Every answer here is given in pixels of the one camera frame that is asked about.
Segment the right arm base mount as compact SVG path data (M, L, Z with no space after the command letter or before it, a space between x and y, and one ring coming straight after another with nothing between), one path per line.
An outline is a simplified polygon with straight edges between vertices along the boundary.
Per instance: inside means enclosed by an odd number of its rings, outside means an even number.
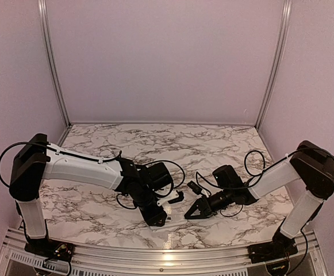
M287 258L297 253L295 239L290 239L282 234L281 226L275 231L270 242L253 244L248 247L248 255L252 263Z

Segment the white remote control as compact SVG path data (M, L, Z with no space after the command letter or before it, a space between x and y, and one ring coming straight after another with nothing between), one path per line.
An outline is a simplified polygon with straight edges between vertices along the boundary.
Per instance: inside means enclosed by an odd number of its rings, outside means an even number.
M182 225L186 222L183 213L177 214L168 214L165 220L164 227L176 227L178 225Z

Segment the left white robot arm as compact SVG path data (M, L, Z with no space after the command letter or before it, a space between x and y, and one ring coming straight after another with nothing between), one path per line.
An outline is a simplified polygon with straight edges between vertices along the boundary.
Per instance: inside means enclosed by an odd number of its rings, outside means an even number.
M26 234L41 255L50 256L55 242L48 238L39 190L44 179L61 179L102 186L130 196L149 226L164 225L167 214L162 205L178 198L167 167L159 162L151 167L116 156L97 158L67 151L49 143L38 133L14 157L9 192L17 202Z

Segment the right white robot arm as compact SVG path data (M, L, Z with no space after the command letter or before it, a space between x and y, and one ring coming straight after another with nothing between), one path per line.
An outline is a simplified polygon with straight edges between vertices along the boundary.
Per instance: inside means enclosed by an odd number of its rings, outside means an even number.
M300 180L305 192L278 227L267 252L282 256L294 243L295 236L317 215L323 203L334 193L334 156L305 140L297 149L260 174L243 182L231 165L223 165L212 173L219 192L202 195L185 213L185 218L207 219L230 204L251 205L267 194Z

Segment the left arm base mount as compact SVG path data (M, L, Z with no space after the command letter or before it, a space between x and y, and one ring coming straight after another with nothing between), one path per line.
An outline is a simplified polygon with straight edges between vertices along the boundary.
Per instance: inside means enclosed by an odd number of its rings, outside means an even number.
M75 245L70 242L54 240L49 237L47 222L45 221L45 236L41 239L35 239L29 236L26 224L24 223L24 235L26 252L46 257L47 260L55 259L64 262L71 262Z

